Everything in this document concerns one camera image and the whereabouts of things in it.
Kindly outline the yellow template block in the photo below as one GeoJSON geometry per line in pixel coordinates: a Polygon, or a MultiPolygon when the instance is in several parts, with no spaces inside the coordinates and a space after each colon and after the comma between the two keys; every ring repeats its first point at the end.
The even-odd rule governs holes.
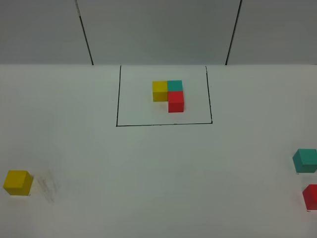
{"type": "Polygon", "coordinates": [[[168,83],[167,81],[153,81],[153,101],[166,102],[168,101],[168,83]]]}

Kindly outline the red template block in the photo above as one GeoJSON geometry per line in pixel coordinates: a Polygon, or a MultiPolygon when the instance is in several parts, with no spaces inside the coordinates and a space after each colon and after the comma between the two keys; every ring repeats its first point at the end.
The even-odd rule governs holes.
{"type": "Polygon", "coordinates": [[[168,92],[168,112],[184,112],[184,94],[183,91],[168,92]]]}

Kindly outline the green template block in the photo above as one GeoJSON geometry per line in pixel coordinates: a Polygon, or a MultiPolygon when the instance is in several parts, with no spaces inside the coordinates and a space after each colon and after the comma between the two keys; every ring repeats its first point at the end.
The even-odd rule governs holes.
{"type": "Polygon", "coordinates": [[[183,91],[181,80],[169,80],[167,82],[168,92],[183,91]]]}

